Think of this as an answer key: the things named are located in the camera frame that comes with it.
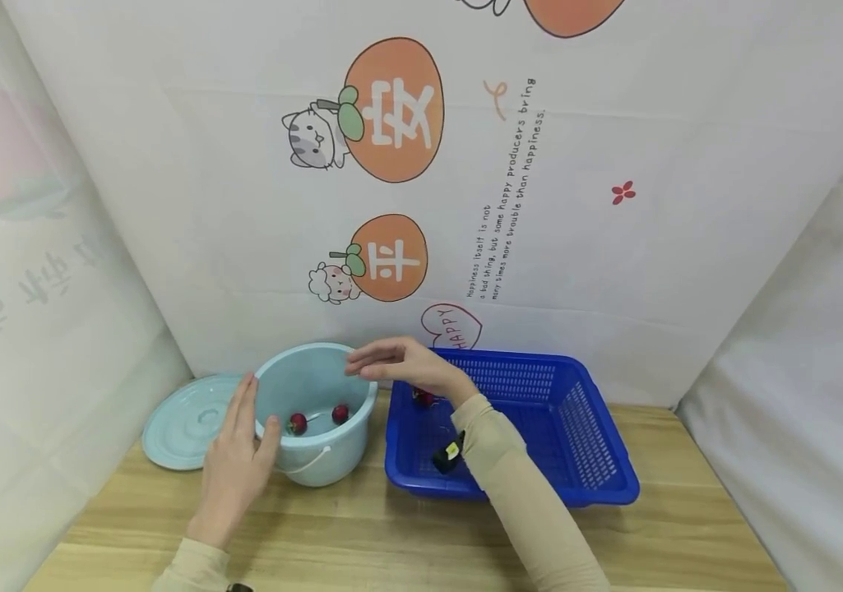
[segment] orange circle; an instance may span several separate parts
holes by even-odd
[[[401,279],[390,262],[398,257],[396,241],[401,241]],[[415,221],[401,214],[385,214],[368,220],[352,236],[352,243],[361,247],[360,256],[365,261],[365,275],[353,276],[354,282],[369,297],[383,302],[408,298],[421,287],[428,274],[428,244]],[[372,271],[372,253],[375,250],[375,274]]]
[[[356,107],[365,120],[363,138],[358,142],[347,140],[361,168],[389,183],[410,181],[425,172],[438,154],[444,131],[444,88],[438,65],[425,46],[407,37],[392,37],[372,44],[352,62],[345,84],[358,90]],[[395,93],[400,90],[410,96],[401,101],[401,123],[413,132],[414,138],[384,119],[397,117]],[[416,116],[409,108],[426,92],[429,97],[422,114],[428,124],[427,136],[421,126],[411,125]],[[380,113],[376,114],[373,107],[380,107]]]
[[[553,37],[578,37],[602,25],[622,0],[523,0],[542,30]]]

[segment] blue plastic basket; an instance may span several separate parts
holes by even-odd
[[[526,452],[569,507],[626,505],[638,477],[602,395],[581,363],[563,356],[435,349],[475,381],[526,442]],[[421,409],[411,387],[396,382],[385,432],[385,473],[423,497],[485,499],[464,463],[450,474],[432,456],[457,436],[446,400]]]

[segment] beige sleeve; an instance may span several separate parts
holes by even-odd
[[[183,539],[151,592],[227,592],[227,561],[229,555],[219,548]]]
[[[526,454],[520,432],[483,395],[451,417],[464,460],[488,494],[510,543],[540,592],[607,591],[609,581],[569,510]]]

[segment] table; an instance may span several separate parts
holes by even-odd
[[[786,590],[674,414],[621,405],[612,413],[641,495],[572,515],[615,592]],[[379,397],[365,459],[340,483],[311,490],[274,475],[230,548],[230,577],[257,592],[533,590],[489,504],[422,499],[389,484],[387,416]],[[200,491],[201,473],[154,466],[135,444],[27,592],[148,590]]]

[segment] hand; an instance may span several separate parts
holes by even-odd
[[[227,406],[220,434],[204,455],[201,504],[186,536],[224,549],[240,521],[270,481],[280,448],[276,416],[266,420],[263,440],[257,442],[257,377],[244,376]]]
[[[478,394],[477,386],[447,360],[424,347],[414,337],[379,339],[349,354],[348,375],[365,380],[401,380],[424,391],[447,397],[458,409]]]

